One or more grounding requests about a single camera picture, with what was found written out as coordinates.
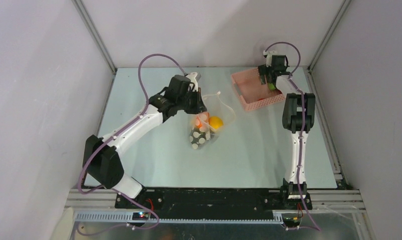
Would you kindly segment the orange fruit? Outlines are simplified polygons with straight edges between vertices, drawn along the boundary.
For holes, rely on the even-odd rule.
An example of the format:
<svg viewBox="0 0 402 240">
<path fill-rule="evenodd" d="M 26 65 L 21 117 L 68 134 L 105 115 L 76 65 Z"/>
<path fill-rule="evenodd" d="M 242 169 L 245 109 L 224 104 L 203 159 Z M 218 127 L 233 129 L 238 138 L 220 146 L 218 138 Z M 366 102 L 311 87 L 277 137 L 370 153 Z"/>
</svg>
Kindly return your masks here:
<svg viewBox="0 0 402 240">
<path fill-rule="evenodd" d="M 209 112 L 206 111 L 206 112 L 196 115 L 195 121 L 194 121 L 194 125 L 196 128 L 199 129 L 208 123 L 209 123 Z"/>
</svg>

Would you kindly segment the clear dotted zip top bag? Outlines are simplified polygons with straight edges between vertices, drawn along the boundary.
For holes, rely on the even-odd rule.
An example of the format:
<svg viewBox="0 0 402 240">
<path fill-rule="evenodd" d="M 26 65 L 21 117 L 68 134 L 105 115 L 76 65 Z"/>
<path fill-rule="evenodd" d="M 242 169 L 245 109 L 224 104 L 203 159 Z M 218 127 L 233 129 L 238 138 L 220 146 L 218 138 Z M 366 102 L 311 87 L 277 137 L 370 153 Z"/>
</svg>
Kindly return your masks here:
<svg viewBox="0 0 402 240">
<path fill-rule="evenodd" d="M 236 118 L 234 109 L 222 100 L 220 91 L 203 95 L 202 100 L 207 111 L 191 115 L 189 118 L 188 139 L 194 150 L 200 150 L 215 142 Z"/>
</svg>

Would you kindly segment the yellow lemon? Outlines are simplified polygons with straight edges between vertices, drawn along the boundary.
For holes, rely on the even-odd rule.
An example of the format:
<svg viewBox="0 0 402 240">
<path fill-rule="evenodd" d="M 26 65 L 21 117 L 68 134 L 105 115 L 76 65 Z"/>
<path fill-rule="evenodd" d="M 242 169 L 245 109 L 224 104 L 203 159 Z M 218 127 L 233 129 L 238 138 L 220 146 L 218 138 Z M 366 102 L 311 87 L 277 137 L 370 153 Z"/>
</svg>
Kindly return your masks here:
<svg viewBox="0 0 402 240">
<path fill-rule="evenodd" d="M 218 116 L 211 116 L 208 121 L 209 121 L 210 127 L 214 131 L 219 130 L 221 127 L 224 126 L 223 120 L 221 118 L 219 118 Z"/>
</svg>

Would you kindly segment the green cucumber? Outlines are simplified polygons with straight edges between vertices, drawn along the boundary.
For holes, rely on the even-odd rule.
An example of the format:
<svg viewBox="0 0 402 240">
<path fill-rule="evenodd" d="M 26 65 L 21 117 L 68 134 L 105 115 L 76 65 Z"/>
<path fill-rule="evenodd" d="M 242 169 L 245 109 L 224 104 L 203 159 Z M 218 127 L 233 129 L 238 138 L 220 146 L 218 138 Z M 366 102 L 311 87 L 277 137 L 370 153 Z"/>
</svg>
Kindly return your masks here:
<svg viewBox="0 0 402 240">
<path fill-rule="evenodd" d="M 277 89 L 274 83 L 268 83 L 267 85 L 270 91 L 275 91 Z"/>
</svg>

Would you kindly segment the dark green avocado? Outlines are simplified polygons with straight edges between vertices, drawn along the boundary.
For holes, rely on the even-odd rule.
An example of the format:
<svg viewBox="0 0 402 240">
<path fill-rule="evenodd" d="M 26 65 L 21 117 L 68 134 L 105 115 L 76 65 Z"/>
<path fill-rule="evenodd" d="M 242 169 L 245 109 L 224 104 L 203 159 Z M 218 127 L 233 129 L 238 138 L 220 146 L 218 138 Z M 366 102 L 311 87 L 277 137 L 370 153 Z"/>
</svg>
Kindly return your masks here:
<svg viewBox="0 0 402 240">
<path fill-rule="evenodd" d="M 211 134 L 209 131 L 200 131 L 197 128 L 191 130 L 189 135 L 189 142 L 194 150 L 202 148 L 210 140 Z"/>
</svg>

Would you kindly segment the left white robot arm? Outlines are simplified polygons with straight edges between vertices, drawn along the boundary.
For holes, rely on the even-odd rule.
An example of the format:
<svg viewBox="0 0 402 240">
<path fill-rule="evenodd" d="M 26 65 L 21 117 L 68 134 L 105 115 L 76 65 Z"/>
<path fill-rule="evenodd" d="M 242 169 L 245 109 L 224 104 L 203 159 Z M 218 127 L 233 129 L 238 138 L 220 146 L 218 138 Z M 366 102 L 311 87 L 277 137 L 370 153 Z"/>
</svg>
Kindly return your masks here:
<svg viewBox="0 0 402 240">
<path fill-rule="evenodd" d="M 91 175 L 106 189 L 113 189 L 127 196 L 134 208 L 146 204 L 143 186 L 125 173 L 124 153 L 142 136 L 175 116 L 178 111 L 197 115 L 207 110 L 203 103 L 198 80 L 201 75 L 191 72 L 175 75 L 167 87 L 148 100 L 140 113 L 118 129 L 103 137 L 92 135 L 85 144 L 83 172 Z"/>
</svg>

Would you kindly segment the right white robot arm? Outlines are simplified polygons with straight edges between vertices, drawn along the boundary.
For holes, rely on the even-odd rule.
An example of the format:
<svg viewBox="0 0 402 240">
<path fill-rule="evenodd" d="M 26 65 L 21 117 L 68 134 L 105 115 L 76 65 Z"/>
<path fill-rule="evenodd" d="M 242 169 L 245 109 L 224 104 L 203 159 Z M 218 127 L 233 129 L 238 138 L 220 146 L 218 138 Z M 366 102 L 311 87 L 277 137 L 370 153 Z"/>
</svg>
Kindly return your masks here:
<svg viewBox="0 0 402 240">
<path fill-rule="evenodd" d="M 280 91 L 285 97 L 282 126 L 291 134 L 292 160 L 280 188 L 280 204 L 292 209 L 306 199 L 305 176 L 306 143 L 314 126 L 315 95 L 305 93 L 293 81 L 287 70 L 288 58 L 275 51 L 264 51 L 266 63 L 258 66 L 261 83 L 271 90 Z"/>
</svg>

